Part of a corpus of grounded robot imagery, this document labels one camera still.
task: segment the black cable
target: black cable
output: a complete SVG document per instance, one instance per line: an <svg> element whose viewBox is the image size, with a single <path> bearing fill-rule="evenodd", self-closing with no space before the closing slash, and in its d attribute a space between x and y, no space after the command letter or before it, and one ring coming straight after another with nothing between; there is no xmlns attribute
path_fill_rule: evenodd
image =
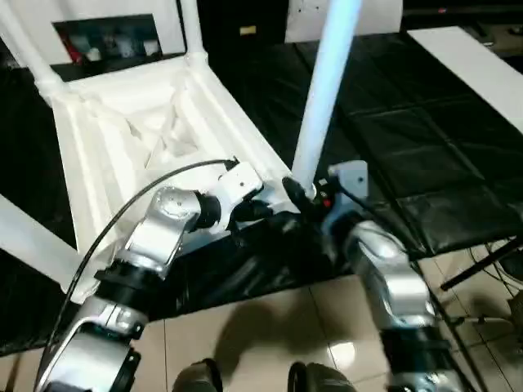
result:
<svg viewBox="0 0 523 392"><path fill-rule="evenodd" d="M474 262L474 264L477 264L478 263L478 260L474 257L474 253L472 252L472 248L469 247L468 248L468 255L470 256L470 258L472 259L472 261ZM499 271L499 268L498 266L496 265L496 263L494 263L494 268L496 269L496 271L498 272L498 276L495 276L494 274L490 273L489 271L487 271L486 269L483 269L483 272L485 272L487 275L489 275L492 279L496 279L498 282L501 282L503 283L503 286L505 286L505 288L508 290L508 292L511 293L512 297L514 297L514 295L512 294L512 291L510 290L509 288L509 285L512 286L513 288L515 289L518 289L518 287L516 287L515 285L505 281L505 279L503 279L502 275L501 275L501 272Z"/></svg>
<svg viewBox="0 0 523 392"><path fill-rule="evenodd" d="M386 217L380 215L376 210L368 205L364 200L361 200L360 198L356 197L354 194L343 188L340 184L337 185L337 188L345 194L350 200L352 200L354 203L356 203L358 206L360 206L363 210L365 210L368 214L370 214L380 225L383 226L384 229L388 229L391 231L393 235L395 235L400 241L403 241L403 239L398 236L399 230L396 229L394 224L392 224ZM430 294L431 302L436 307L436 311L441 315L443 318L444 323L449 328L450 332L452 333L453 338L456 340L456 343L458 344L459 350L463 353L463 357L465 358L465 361L467 362L468 367L471 369L472 374L477 380L478 385L480 386L480 389L483 392L489 392L485 380L481 376L481 373L479 369L476 366L476 363L472 359L472 356L470 352L468 351L467 347L465 346L465 343L463 342L463 339L458 334L458 331L454 324L452 323L452 320L450 319L449 315L447 314L445 308L441 304L440 300L438 300L437 296L432 292L429 285L427 284L427 281L425 280L425 277L422 274L421 269L419 268L419 265L416 261L410 261L410 265L413 267L414 271L418 273L418 275L423 279L425 284L427 285L427 289ZM465 377L463 374L463 371L459 368L459 366L454 362L456 373L459 375L460 379L462 379L463 384L471 391L475 392L474 388L472 387L471 382Z"/></svg>
<svg viewBox="0 0 523 392"><path fill-rule="evenodd" d="M170 177L176 176L182 172L187 172L188 170L195 169L196 167L202 167L202 166L208 166L208 165L216 165L216 164L224 164L224 165L234 165L236 164L235 161L228 160L228 159L213 159L209 161L203 161L198 163L193 163L184 167L180 167L176 170L170 171L167 174L164 174L163 176L159 177L158 179L154 180L144 188L142 188L138 193L136 193L134 196L132 196L129 201L127 201L122 208L119 209L119 211L113 216L113 218L110 220L110 222L107 224L107 226L101 231L100 234L98 234L98 237L94 240L91 247L87 250L85 256L82 259L82 262L80 262L80 265L78 266L76 272L74 273L73 279L71 280L71 284L69 285L69 288L67 289L67 293L65 294L64 302L60 308L60 312L58 316L56 317L55 324L53 326L53 329L51 330L51 334L47 338L47 342L45 345L45 348L43 349L42 357L40 358L40 364L38 365L38 372L36 381L34 382L34 388L36 389L38 385L38 380L40 376L42 375L42 366L44 359L48 356L49 352L51 351L52 342L55 340L56 333L58 332L58 329L61 325L61 321L64 318L65 310L67 309L67 305L69 304L69 301L71 299L71 296L73 295L74 289L76 288L78 281L80 280L80 277L82 276L82 272L87 266L87 263L91 259L92 254L95 252L95 250L98 248L98 245L100 245L101 240L109 233L109 231L113 228L113 226L116 224L116 222L122 217L122 215L129 209L129 207L134 204L139 198L141 198L144 194L149 192L151 189L153 189L156 185L159 183L167 180Z"/></svg>
<svg viewBox="0 0 523 392"><path fill-rule="evenodd" d="M361 198L358 198L345 188L343 188L341 185L337 186L337 189L345 194L350 200L352 200L354 203L356 203L358 206L361 207L364 211L366 211L368 214L371 215L372 218L375 219L377 223L380 224L381 227L388 230L392 234L394 234L406 247L408 243L411 243L406 236L401 234L401 231L396 228L396 225L394 225L390 220L388 220L385 216L380 214L376 211L374 207L372 207L370 204L362 200Z"/></svg>
<svg viewBox="0 0 523 392"><path fill-rule="evenodd" d="M486 244L485 244L485 249L487 250L487 252L488 252L489 254L492 253L492 245L491 245L491 244L486 243ZM497 263L497 262L494 263L494 269L496 270L496 273L497 273L498 276L499 276L499 280L501 281L501 283L503 283L503 286L505 286L505 288L507 289L507 291L510 293L511 297L512 297L512 298L515 298L516 296L514 295L514 293L512 293L512 290L510 289L510 286L512 286L513 288L515 288L518 292L520 291L520 288L519 288L518 286L516 286L516 285L514 285L514 284L511 284L511 283L509 283L509 282L507 282L507 281L505 280L505 278L504 278L503 275L501 274L501 271L499 270L499 267L498 267L498 263Z"/></svg>

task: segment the black tile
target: black tile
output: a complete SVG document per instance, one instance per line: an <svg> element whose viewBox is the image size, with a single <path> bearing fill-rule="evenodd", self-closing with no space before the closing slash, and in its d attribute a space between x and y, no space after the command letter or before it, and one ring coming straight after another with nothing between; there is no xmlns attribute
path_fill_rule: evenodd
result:
<svg viewBox="0 0 523 392"><path fill-rule="evenodd" d="M356 38L343 76L337 102L346 116L380 112L411 105L406 94L390 83L374 65L371 56ZM311 69L314 67L317 43L298 44L297 49Z"/></svg>
<svg viewBox="0 0 523 392"><path fill-rule="evenodd" d="M484 101L470 97L426 110L478 175L487 180L523 175L523 135Z"/></svg>
<svg viewBox="0 0 523 392"><path fill-rule="evenodd" d="M399 201L434 254L514 235L521 219L485 185L446 188Z"/></svg>
<svg viewBox="0 0 523 392"><path fill-rule="evenodd" d="M477 182L420 109L358 117L355 130L369 147L395 197Z"/></svg>

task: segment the floor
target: floor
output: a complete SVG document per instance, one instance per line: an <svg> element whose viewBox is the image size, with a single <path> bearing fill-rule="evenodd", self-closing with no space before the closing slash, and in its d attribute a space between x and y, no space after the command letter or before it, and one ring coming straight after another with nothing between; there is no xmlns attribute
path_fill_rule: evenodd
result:
<svg viewBox="0 0 523 392"><path fill-rule="evenodd" d="M480 257L484 250L473 252ZM422 268L436 290L471 264L468 252L461 251L422 261ZM451 292L438 291L438 296L453 316L509 315L509 292L485 272ZM458 331L490 391L523 392L523 355L510 324L464 323ZM445 327L443 333L451 339ZM463 356L451 344L472 379ZM298 360L336 367L359 392L384 390L387 379L378 332L355 276L152 323L136 349L142 363L134 392L170 390L183 367L209 357L218 362L230 392L283 392L288 368ZM40 353L1 358L0 390L31 390ZM13 376L16 364L18 373Z"/></svg>

